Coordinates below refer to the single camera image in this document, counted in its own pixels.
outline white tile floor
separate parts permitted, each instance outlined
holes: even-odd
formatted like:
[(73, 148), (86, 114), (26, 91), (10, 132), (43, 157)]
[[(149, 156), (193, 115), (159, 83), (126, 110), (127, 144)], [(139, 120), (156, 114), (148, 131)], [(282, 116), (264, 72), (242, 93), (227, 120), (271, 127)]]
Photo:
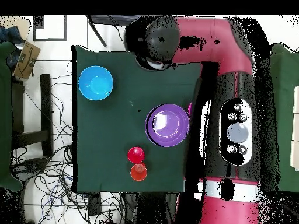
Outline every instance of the white tile floor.
[[(235, 15), (216, 15), (218, 16), (235, 16)], [(33, 25), (33, 17), (32, 16), (24, 16), (26, 19), (29, 19)], [(299, 20), (297, 16), (278, 16), (278, 15), (257, 15), (250, 16), (258, 20), (261, 26), (266, 33), (269, 43), (275, 42), (284, 42), (290, 48), (297, 49), (299, 47)], [(36, 36), (38, 39), (61, 39), (63, 38), (63, 23), (62, 16), (45, 16), (45, 29), (37, 30)], [(107, 43), (107, 47), (104, 48), (101, 42), (98, 40), (92, 29), (87, 23), (87, 19), (85, 16), (67, 16), (67, 41), (48, 41), (48, 42), (33, 42), (33, 27), (30, 28), (28, 41), (36, 45), (41, 49), (38, 61), (34, 66), (34, 77), (30, 77), (25, 81), (25, 90), (28, 95), (32, 98), (32, 100), (40, 107), (40, 75), (41, 74), (50, 74), (52, 78), (57, 78), (61, 75), (69, 75), (68, 71), (71, 71), (71, 64), (69, 61), (71, 60), (71, 45), (82, 45), (92, 51), (124, 51), (124, 45), (118, 37), (117, 30), (113, 26), (96, 26), (98, 32), (101, 34), (105, 42)], [(124, 27), (119, 27), (121, 35), (123, 35)], [(71, 83), (71, 76), (64, 76), (58, 79), (52, 79), (52, 85), (57, 82), (62, 83)], [(62, 115), (62, 119), (66, 124), (72, 126), (72, 90), (69, 85), (58, 84), (52, 87), (53, 94), (58, 97), (64, 104), (64, 112)], [(62, 109), (61, 103), (53, 98), (53, 102)], [(24, 95), (24, 124), (25, 124), (25, 132), (28, 131), (36, 131), (40, 130), (40, 111), (37, 107), (31, 102), (31, 100)], [(53, 105), (53, 123), (54, 125), (61, 131), (60, 127), (60, 118), (58, 108)], [(53, 127), (53, 132), (58, 133), (56, 127)], [(63, 135), (62, 137), (64, 145), (69, 145), (72, 142), (71, 136)], [(62, 146), (62, 139), (58, 138), (54, 141), (54, 150)], [(19, 149), (17, 152), (21, 154), (23, 152), (23, 148)], [(24, 159), (42, 157), (41, 145), (34, 144), (28, 146), (28, 152), (23, 156)], [(63, 153), (59, 152), (53, 158), (55, 161), (63, 160)], [(70, 175), (72, 175), (71, 167), (66, 168), (66, 170)], [(48, 186), (48, 189), (44, 185), (44, 181), (47, 183), (55, 181), (55, 178), (49, 178), (47, 176), (43, 176), (44, 180), (40, 177), (33, 178), (29, 181), (26, 192), (25, 192), (25, 216), (26, 219), (32, 219), (36, 223), (40, 221), (42, 216), (45, 213), (42, 213), (41, 204), (46, 204), (50, 199), (46, 195), (46, 192), (50, 190), (56, 190), (55, 186), (57, 183), (52, 183)], [(109, 193), (103, 194), (103, 200), (111, 197)], [(107, 201), (106, 205), (103, 208), (107, 210), (111, 199)], [(56, 207), (53, 207), (50, 210), (49, 217), (44, 220), (42, 224), (87, 224), (87, 222), (81, 217), (79, 211), (74, 209), (68, 209), (66, 212), (65, 206), (61, 205), (60, 201), (57, 199)], [(49, 206), (44, 207), (44, 211), (48, 211)], [(86, 211), (82, 210), (81, 214), (85, 216)], [(107, 219), (105, 216), (101, 215), (101, 219)], [(96, 217), (91, 217), (92, 224), (94, 223)], [(120, 215), (114, 214), (112, 219), (116, 222), (119, 222)]]

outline red cup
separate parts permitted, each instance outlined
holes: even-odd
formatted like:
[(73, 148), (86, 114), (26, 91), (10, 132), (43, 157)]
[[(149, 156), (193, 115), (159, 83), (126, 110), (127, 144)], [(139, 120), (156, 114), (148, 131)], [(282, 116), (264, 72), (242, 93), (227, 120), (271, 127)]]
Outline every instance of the red cup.
[(128, 160), (131, 163), (138, 164), (144, 160), (144, 152), (139, 147), (133, 147), (128, 151)]
[(147, 177), (147, 168), (145, 167), (145, 164), (135, 164), (131, 168), (131, 177), (133, 180), (143, 181)]

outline black chair leg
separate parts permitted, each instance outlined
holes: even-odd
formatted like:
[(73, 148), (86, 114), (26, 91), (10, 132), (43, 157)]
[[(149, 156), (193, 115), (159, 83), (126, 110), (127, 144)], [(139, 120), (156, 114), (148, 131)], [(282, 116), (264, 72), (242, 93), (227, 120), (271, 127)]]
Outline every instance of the black chair leg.
[(90, 25), (90, 27), (92, 28), (92, 30), (95, 32), (96, 36), (98, 37), (98, 39), (100, 40), (100, 42), (103, 44), (104, 47), (107, 47), (107, 44), (105, 43), (105, 41), (103, 40), (103, 38), (101, 37), (101, 35), (99, 34), (99, 32), (97, 31), (95, 25), (91, 22), (90, 19), (88, 19), (88, 23)]

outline orange cup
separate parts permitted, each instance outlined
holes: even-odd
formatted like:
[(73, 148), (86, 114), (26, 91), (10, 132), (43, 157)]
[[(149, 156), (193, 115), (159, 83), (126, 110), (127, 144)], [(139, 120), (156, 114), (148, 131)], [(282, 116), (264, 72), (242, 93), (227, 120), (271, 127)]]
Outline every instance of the orange cup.
[(147, 177), (147, 168), (145, 164), (139, 163), (135, 164), (131, 168), (131, 177), (136, 181), (143, 181)]

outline green panel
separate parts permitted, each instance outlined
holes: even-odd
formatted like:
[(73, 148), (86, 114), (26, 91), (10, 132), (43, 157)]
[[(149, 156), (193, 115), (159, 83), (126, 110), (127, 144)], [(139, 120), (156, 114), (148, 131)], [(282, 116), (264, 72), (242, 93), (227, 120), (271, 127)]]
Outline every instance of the green panel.
[(6, 65), (7, 56), (16, 47), (11, 42), (0, 42), (0, 187), (19, 191), (23, 184), (10, 172), (12, 147), (12, 94), (11, 71)]
[[(157, 105), (173, 103), (187, 110), (193, 98), (199, 64), (165, 71), (146, 71), (129, 52), (91, 52), (76, 46), (77, 77), (88, 66), (108, 69), (113, 90), (102, 101), (90, 101), (78, 91), (78, 192), (180, 192), (186, 141), (162, 148), (144, 131), (147, 114)], [(145, 151), (148, 176), (134, 181), (127, 152)]]
[(299, 54), (282, 44), (272, 48), (270, 73), (273, 82), (280, 160), (280, 191), (299, 192), (299, 172), (290, 166), (293, 131), (294, 88), (299, 86)]

